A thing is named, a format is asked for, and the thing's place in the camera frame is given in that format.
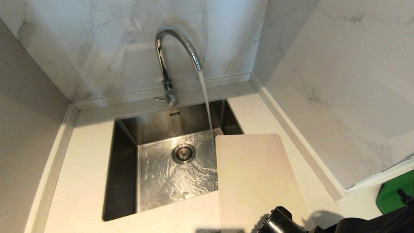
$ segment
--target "cutting board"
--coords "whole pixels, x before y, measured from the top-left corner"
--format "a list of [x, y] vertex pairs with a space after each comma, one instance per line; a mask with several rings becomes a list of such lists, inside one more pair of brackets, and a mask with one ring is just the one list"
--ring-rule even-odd
[[217, 136], [216, 150], [223, 233], [257, 232], [276, 206], [303, 226], [308, 211], [278, 134]]

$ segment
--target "gooseneck faucet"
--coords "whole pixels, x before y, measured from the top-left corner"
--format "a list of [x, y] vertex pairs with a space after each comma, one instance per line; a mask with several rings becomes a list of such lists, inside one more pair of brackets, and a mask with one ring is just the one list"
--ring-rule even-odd
[[162, 75], [164, 76], [164, 80], [162, 81], [162, 83], [164, 85], [165, 98], [155, 97], [155, 99], [167, 101], [169, 106], [171, 107], [178, 103], [178, 98], [176, 97], [176, 94], [173, 89], [173, 82], [168, 76], [165, 59], [162, 53], [162, 38], [165, 35], [171, 35], [181, 42], [181, 44], [187, 50], [188, 55], [190, 55], [190, 59], [193, 63], [195, 71], [202, 70], [202, 67], [197, 52], [195, 51], [190, 40], [186, 37], [186, 35], [183, 32], [172, 26], [163, 26], [160, 29], [158, 29], [155, 36], [155, 47], [156, 52], [158, 54], [159, 63], [161, 65]]

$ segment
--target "quartz countertop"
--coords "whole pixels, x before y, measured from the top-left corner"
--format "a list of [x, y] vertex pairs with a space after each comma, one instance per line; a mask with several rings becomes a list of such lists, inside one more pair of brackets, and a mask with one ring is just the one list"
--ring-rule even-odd
[[[342, 217], [371, 219], [380, 215], [375, 205], [379, 187], [339, 201], [332, 200], [249, 82], [212, 87], [208, 89], [208, 95], [211, 101], [227, 99], [245, 134], [277, 133], [281, 136], [310, 213], [304, 220], [307, 230], [314, 224], [330, 226]], [[178, 97], [180, 103], [177, 107], [203, 102], [201, 90], [179, 93]], [[114, 120], [167, 109], [165, 102], [148, 99], [79, 113], [56, 185], [46, 233], [207, 233], [220, 228], [219, 191], [112, 221], [102, 220]]]

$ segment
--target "water stream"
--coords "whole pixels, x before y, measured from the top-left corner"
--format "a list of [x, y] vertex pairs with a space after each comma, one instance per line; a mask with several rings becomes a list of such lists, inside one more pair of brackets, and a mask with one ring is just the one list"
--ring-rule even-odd
[[198, 73], [198, 77], [200, 78], [201, 87], [203, 89], [204, 101], [206, 102], [208, 123], [210, 124], [210, 133], [211, 133], [211, 139], [212, 139], [212, 146], [213, 146], [213, 151], [215, 152], [216, 147], [214, 145], [215, 142], [214, 142], [214, 135], [213, 135], [213, 125], [211, 124], [210, 105], [208, 103], [206, 83], [204, 81], [203, 71], [200, 70], [200, 71], [197, 71], [197, 73]]

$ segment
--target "sink drain strainer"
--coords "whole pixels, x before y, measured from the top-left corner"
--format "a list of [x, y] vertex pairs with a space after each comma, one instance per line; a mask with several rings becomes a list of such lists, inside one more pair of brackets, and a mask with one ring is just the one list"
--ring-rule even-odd
[[175, 147], [173, 151], [174, 161], [180, 164], [191, 162], [195, 157], [195, 149], [190, 144], [181, 144]]

